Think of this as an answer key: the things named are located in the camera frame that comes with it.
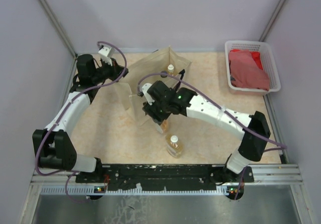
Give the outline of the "orange bottle pink cap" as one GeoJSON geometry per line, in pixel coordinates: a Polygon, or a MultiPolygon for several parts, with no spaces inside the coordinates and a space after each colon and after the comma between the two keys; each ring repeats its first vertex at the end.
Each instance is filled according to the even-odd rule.
{"type": "Polygon", "coordinates": [[[168,131],[169,129],[169,121],[168,120],[164,120],[160,125],[156,124],[156,130],[160,133],[160,134],[164,134],[168,131]]]}

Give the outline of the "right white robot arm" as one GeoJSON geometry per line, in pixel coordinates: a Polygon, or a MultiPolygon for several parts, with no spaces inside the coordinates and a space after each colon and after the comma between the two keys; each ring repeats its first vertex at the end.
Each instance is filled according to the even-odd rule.
{"type": "Polygon", "coordinates": [[[217,107],[191,89],[182,87],[175,90],[162,81],[146,83],[139,90],[146,99],[143,111],[158,125],[170,115],[183,115],[222,128],[240,139],[240,146],[225,164],[224,176],[227,180],[238,180],[247,165],[261,160],[270,137],[263,113],[256,111],[249,115],[217,107]]]}

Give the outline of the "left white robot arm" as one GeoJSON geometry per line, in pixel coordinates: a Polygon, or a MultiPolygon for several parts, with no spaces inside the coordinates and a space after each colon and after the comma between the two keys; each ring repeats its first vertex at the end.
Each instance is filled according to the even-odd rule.
{"type": "Polygon", "coordinates": [[[55,118],[42,130],[35,130],[32,135],[35,151],[35,171],[46,176],[42,168],[51,170],[51,174],[62,171],[86,173],[93,182],[104,177],[104,169],[98,158],[77,154],[70,135],[80,117],[92,104],[98,90],[110,80],[114,84],[127,74],[126,66],[120,66],[109,56],[100,55],[100,65],[90,54],[77,57],[77,74],[63,107],[55,118]]]}

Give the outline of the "amber bottle white cap tall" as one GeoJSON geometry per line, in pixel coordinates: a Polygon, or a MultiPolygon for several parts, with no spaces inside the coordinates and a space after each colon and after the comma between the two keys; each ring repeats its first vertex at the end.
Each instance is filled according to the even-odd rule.
{"type": "Polygon", "coordinates": [[[175,75],[175,67],[172,64],[167,66],[167,73],[172,76],[175,75]]]}

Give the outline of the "clear bottle dark cap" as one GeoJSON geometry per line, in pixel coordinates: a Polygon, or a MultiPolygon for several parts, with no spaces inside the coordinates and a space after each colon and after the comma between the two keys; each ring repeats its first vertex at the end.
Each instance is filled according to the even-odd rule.
{"type": "Polygon", "coordinates": [[[160,76],[161,76],[161,78],[166,78],[167,77],[167,72],[166,71],[161,71],[160,72],[160,76]]]}

